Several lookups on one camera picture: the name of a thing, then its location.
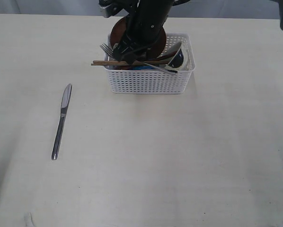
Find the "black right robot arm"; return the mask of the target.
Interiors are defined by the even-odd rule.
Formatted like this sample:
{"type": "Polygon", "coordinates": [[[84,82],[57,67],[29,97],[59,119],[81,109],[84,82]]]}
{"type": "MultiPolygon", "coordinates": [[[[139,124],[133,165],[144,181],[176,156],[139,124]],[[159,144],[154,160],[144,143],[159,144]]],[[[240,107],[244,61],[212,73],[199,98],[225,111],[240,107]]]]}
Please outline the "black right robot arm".
{"type": "Polygon", "coordinates": [[[100,0],[104,17],[116,15],[121,10],[128,12],[126,29],[112,57],[117,61],[132,64],[159,40],[163,25],[173,6],[187,3],[186,0],[100,0]]]}

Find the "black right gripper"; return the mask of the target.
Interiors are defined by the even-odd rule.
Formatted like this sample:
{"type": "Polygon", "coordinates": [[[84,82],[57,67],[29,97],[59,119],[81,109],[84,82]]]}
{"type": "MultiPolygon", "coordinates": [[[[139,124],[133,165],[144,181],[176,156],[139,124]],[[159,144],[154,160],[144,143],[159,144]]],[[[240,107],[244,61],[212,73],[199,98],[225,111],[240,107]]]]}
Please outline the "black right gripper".
{"type": "Polygon", "coordinates": [[[153,42],[145,42],[124,33],[118,45],[113,49],[113,58],[117,61],[125,61],[133,64],[137,57],[144,54],[153,46],[153,42]]]}

